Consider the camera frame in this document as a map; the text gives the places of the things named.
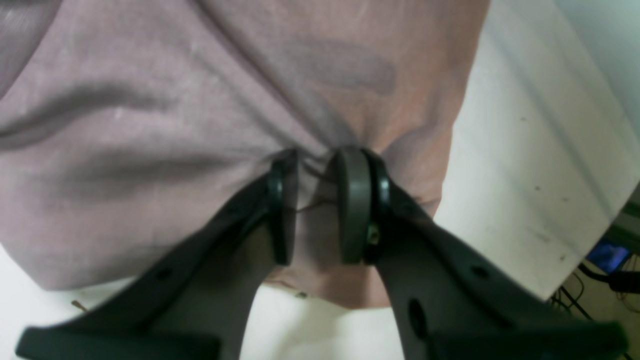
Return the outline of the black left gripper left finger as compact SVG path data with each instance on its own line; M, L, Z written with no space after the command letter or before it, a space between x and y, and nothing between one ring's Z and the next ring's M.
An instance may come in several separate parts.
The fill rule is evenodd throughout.
M27 360L237 360L254 296L294 251L298 154L278 152L200 230L80 317L26 328Z

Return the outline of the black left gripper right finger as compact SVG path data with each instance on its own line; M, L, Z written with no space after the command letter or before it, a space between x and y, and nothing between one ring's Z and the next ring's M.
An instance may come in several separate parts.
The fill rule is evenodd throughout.
M615 360L617 323L553 309L437 225L371 150L334 154L340 252L379 274L407 360Z

